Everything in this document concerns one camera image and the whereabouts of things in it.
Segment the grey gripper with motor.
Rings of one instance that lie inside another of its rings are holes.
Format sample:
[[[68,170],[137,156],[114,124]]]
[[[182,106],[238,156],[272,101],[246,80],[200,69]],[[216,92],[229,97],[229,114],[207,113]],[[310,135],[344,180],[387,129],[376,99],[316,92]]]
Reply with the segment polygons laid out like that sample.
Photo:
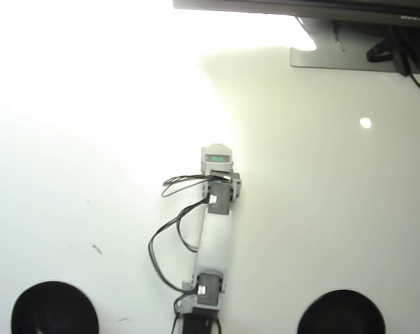
[[[215,143],[201,149],[201,173],[232,172],[233,164],[232,150],[223,144]]]

